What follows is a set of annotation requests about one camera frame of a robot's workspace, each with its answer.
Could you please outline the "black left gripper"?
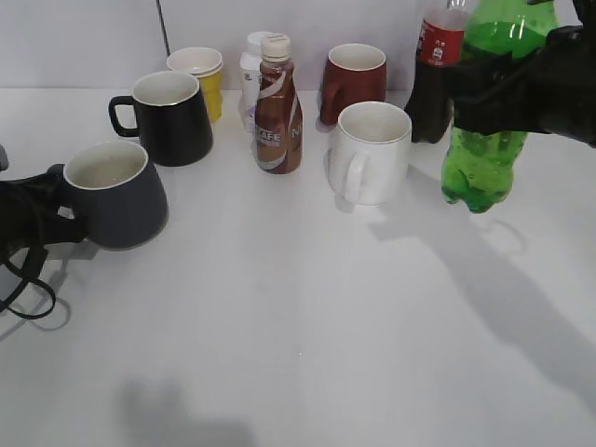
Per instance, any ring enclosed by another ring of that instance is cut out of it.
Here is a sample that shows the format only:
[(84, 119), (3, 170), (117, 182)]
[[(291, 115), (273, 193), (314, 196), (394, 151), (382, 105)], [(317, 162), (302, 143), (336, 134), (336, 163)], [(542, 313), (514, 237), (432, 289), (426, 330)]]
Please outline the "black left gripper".
[(76, 209), (64, 164), (26, 179), (1, 182), (1, 260), (25, 247), (80, 243), (88, 220)]

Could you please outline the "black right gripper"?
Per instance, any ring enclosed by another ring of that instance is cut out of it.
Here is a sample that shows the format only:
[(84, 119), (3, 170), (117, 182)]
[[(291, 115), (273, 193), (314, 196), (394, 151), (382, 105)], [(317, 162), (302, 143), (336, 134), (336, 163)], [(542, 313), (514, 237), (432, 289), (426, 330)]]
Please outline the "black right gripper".
[(547, 34), (546, 44), (515, 58), (507, 52), (443, 69), (457, 128), (556, 134), (595, 145), (595, 3), (575, 1), (577, 26)]

